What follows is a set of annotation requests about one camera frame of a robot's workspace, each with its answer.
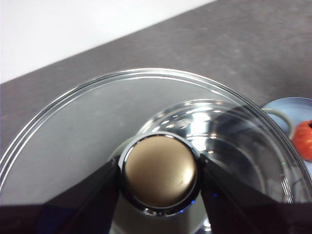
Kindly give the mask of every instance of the gold surface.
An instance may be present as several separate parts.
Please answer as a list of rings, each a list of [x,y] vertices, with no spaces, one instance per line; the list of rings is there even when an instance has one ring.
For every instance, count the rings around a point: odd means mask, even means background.
[[[131,192],[141,202],[154,207],[180,202],[195,183],[196,173],[196,163],[189,148],[166,136],[140,141],[125,164]]]

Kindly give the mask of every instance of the white wall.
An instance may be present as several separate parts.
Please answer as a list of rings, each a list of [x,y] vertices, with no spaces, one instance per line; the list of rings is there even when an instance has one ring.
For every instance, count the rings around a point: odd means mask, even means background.
[[[213,0],[1,0],[1,83]]]

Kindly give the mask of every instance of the glass petri dish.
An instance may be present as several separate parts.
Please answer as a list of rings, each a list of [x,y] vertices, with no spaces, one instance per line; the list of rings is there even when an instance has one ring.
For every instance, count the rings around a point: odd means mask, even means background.
[[[1,205],[44,203],[107,162],[122,142],[157,127],[277,201],[312,200],[304,163],[259,107],[211,79],[146,68],[91,80],[30,120],[1,158]]]

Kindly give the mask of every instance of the orange object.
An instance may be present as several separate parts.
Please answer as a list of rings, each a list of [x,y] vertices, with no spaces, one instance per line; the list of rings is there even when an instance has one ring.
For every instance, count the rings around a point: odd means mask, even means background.
[[[296,127],[292,142],[304,160],[312,161],[312,120]]]

